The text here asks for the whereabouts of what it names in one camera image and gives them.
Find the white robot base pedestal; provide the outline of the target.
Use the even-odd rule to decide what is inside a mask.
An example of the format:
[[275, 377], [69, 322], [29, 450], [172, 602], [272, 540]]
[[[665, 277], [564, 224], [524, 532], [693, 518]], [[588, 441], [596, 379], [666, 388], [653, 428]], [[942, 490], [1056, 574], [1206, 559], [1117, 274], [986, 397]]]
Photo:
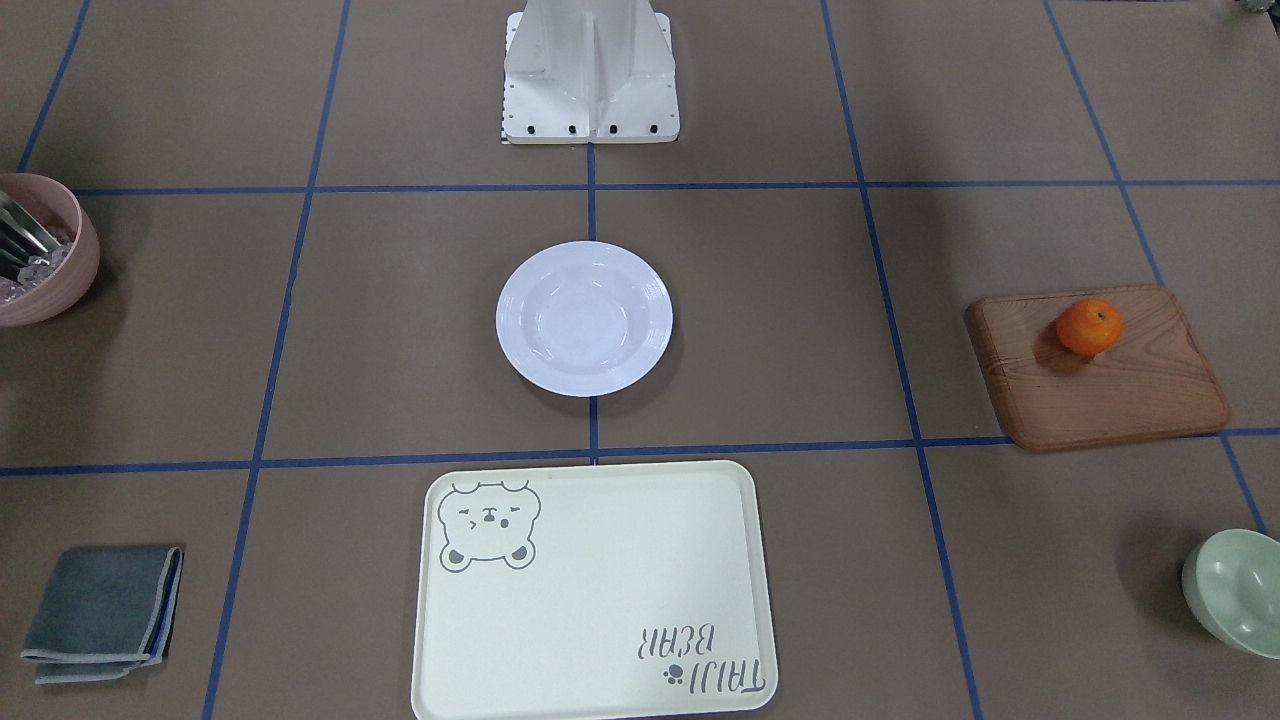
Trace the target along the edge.
[[680, 137], [672, 24], [649, 1], [529, 1], [506, 18], [504, 41], [503, 142]]

